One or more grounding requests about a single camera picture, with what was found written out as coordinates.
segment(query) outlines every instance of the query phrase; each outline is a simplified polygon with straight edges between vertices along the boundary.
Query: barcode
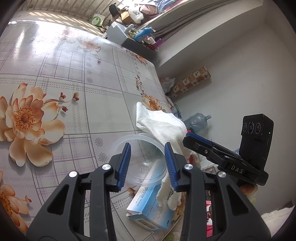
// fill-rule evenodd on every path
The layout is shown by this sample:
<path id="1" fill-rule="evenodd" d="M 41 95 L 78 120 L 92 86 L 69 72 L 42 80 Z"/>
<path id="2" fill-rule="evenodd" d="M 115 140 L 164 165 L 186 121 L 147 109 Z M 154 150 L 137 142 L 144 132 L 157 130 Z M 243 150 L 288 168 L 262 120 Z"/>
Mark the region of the barcode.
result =
<path id="1" fill-rule="evenodd" d="M 152 223 L 148 223 L 147 221 L 143 220 L 143 219 L 136 219 L 135 221 L 138 221 L 139 223 L 141 223 L 142 225 L 148 227 L 149 229 L 158 229 L 157 226 L 154 226 Z"/>

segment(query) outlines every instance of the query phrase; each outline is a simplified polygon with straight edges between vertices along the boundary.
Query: clear plastic bowl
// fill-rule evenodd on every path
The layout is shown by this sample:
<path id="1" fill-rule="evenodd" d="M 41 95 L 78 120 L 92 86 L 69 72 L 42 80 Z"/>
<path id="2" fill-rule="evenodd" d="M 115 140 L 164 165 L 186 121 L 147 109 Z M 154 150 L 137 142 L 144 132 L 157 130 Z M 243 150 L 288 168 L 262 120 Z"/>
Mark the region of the clear plastic bowl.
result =
<path id="1" fill-rule="evenodd" d="M 131 145 L 131 160 L 126 182 L 137 186 L 161 184 L 167 172 L 164 147 L 148 136 L 128 135 L 114 142 L 114 155 L 120 154 L 127 142 Z"/>

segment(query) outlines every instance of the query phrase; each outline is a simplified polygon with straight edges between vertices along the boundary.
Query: blue gripper pad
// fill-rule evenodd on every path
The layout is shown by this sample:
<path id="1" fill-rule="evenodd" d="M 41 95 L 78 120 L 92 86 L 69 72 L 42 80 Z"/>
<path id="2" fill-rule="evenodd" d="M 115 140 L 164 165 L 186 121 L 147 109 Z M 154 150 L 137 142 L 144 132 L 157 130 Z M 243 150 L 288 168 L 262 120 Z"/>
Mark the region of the blue gripper pad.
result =
<path id="1" fill-rule="evenodd" d="M 168 168 L 168 174 L 170 176 L 170 183 L 174 190 L 178 188 L 178 179 L 177 179 L 177 169 L 174 163 L 174 152 L 172 150 L 172 147 L 168 145 L 168 143 L 165 144 L 165 162 L 167 164 Z"/>
<path id="2" fill-rule="evenodd" d="M 116 185 L 119 189 L 121 189 L 124 186 L 124 182 L 126 180 L 128 165 L 131 159 L 131 145 L 129 143 L 126 143 L 126 146 L 123 150 L 125 150 L 125 152 L 123 154 L 121 165 L 118 170 L 118 180 Z"/>
<path id="3" fill-rule="evenodd" d="M 187 137 L 193 137 L 194 139 L 197 139 L 197 140 L 199 140 L 199 141 L 201 141 L 201 142 L 203 142 L 203 143 L 205 143 L 205 144 L 207 144 L 209 146 L 212 146 L 212 143 L 209 140 L 207 140 L 207 139 L 205 139 L 205 138 L 203 138 L 203 137 L 201 137 L 199 135 L 196 135 L 196 134 L 194 134 L 192 132 L 188 132 L 186 134 L 186 136 Z"/>

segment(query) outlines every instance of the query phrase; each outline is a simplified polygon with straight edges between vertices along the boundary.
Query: camera lens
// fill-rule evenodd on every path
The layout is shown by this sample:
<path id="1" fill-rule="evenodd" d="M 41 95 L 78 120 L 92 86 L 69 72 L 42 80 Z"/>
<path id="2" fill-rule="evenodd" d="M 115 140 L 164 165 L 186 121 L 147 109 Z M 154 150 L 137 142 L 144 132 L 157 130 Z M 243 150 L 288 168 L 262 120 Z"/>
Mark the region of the camera lens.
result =
<path id="1" fill-rule="evenodd" d="M 253 122 L 250 122 L 249 125 L 248 125 L 248 133 L 249 134 L 252 134 L 253 129 L 254 129 L 254 123 Z"/>
<path id="2" fill-rule="evenodd" d="M 243 131 L 246 131 L 247 130 L 247 123 L 244 124 L 244 126 L 242 127 L 242 130 Z"/>
<path id="3" fill-rule="evenodd" d="M 261 125 L 260 125 L 260 123 L 257 123 L 256 126 L 255 126 L 256 134 L 258 134 L 260 132 L 260 129 L 261 129 Z"/>

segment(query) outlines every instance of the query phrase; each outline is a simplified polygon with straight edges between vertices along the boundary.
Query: white plastic bag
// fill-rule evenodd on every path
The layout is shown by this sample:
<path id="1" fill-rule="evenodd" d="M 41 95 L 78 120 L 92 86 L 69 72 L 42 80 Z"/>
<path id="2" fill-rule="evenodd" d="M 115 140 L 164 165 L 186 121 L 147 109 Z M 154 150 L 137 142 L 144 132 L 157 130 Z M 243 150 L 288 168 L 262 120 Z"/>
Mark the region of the white plastic bag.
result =
<path id="1" fill-rule="evenodd" d="M 104 19 L 105 19 L 105 16 L 103 15 L 103 12 L 99 11 L 97 14 L 94 14 L 94 16 L 92 17 L 91 24 L 97 27 L 102 26 Z"/>
<path id="2" fill-rule="evenodd" d="M 136 9 L 136 8 L 129 8 L 128 9 L 128 14 L 129 16 L 132 18 L 132 20 L 135 22 L 135 23 L 141 23 L 141 20 L 144 19 L 144 15 L 143 13 L 141 13 L 139 11 L 139 9 Z"/>
<path id="3" fill-rule="evenodd" d="M 166 77 L 160 80 L 161 87 L 163 88 L 163 91 L 165 93 L 171 90 L 171 88 L 174 86 L 174 83 L 175 83 L 175 78 L 170 79 L 169 77 Z"/>

